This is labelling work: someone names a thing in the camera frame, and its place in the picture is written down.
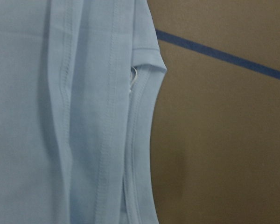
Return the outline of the light blue t-shirt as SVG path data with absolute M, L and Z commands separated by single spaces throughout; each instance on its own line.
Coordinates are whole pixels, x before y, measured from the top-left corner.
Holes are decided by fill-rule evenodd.
M 156 224 L 166 74 L 145 0 L 0 0 L 0 224 Z

